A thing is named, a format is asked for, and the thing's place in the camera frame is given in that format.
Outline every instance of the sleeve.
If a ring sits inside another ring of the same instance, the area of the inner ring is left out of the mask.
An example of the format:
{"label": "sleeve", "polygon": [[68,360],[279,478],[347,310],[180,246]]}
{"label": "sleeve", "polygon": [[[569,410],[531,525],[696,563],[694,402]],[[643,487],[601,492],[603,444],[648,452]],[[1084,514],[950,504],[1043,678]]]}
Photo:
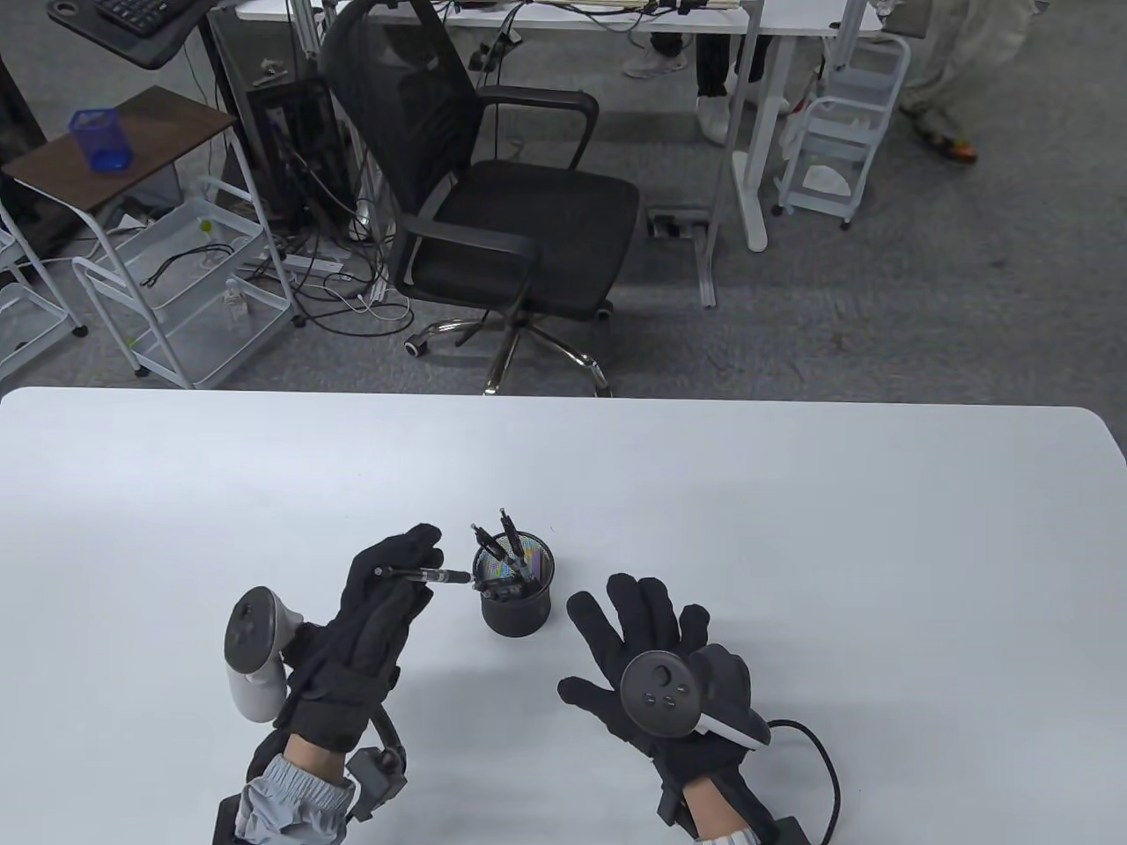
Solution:
{"label": "sleeve", "polygon": [[355,784],[334,786],[277,755],[242,789],[234,835],[250,845],[339,845]]}
{"label": "sleeve", "polygon": [[752,833],[749,827],[731,836],[721,836],[719,839],[698,839],[696,842],[700,845],[760,845],[758,837]]}

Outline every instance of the keyboard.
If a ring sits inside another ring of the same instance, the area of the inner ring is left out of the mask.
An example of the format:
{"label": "keyboard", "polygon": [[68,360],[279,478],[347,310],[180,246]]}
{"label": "keyboard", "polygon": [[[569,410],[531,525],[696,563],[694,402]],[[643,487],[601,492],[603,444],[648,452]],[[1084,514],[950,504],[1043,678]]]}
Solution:
{"label": "keyboard", "polygon": [[136,36],[148,38],[195,0],[94,0],[98,14]]}

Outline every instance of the khaki pants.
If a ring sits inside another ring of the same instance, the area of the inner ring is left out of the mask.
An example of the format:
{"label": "khaki pants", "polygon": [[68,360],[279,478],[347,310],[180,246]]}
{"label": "khaki pants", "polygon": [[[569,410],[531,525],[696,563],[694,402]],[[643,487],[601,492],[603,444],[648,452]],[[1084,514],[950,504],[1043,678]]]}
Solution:
{"label": "khaki pants", "polygon": [[1033,0],[934,0],[925,61],[904,83],[903,105],[947,109],[980,89],[1018,54],[1033,12]]}

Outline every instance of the black office chair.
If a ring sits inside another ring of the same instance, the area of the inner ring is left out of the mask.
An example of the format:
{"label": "black office chair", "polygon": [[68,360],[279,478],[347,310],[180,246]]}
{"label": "black office chair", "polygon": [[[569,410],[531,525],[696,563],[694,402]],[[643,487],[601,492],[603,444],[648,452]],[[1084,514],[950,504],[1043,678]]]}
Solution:
{"label": "black office chair", "polygon": [[[437,336],[455,335],[461,346],[481,329],[504,329],[485,386],[494,394],[526,333],[586,368],[597,395],[611,395],[595,359],[539,322],[610,315],[606,294],[635,230],[638,189],[576,170],[598,117],[595,98],[509,86],[474,90],[429,0],[353,0],[326,35],[320,64],[391,188],[396,290],[485,310],[428,326],[406,341],[407,352],[425,354]],[[486,107],[498,104],[583,114],[586,130],[568,168],[471,163]]]}

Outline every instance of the shoe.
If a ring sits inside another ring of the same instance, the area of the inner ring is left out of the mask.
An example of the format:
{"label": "shoe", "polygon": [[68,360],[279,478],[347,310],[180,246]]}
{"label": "shoe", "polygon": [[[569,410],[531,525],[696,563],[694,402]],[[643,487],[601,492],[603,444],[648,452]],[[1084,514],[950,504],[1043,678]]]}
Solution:
{"label": "shoe", "polygon": [[718,146],[724,146],[728,137],[728,98],[698,97],[696,123],[704,137]]}
{"label": "shoe", "polygon": [[[728,71],[728,78],[724,81],[725,90],[731,96],[736,96],[736,86],[739,84],[739,78],[736,75],[735,66]],[[760,107],[760,99],[763,96],[763,83],[760,82],[748,82],[747,83],[747,95],[744,97],[745,103],[751,103],[756,108]],[[782,103],[779,104],[779,114],[789,115],[791,109],[791,103],[786,97],[782,98]]]}
{"label": "shoe", "polygon": [[978,163],[978,151],[967,141],[958,121],[941,108],[900,106],[921,140],[948,161],[958,164]]}
{"label": "shoe", "polygon": [[632,79],[653,79],[663,73],[675,73],[689,64],[684,53],[675,56],[662,55],[653,47],[646,47],[640,56],[628,59],[622,63],[622,72]]}

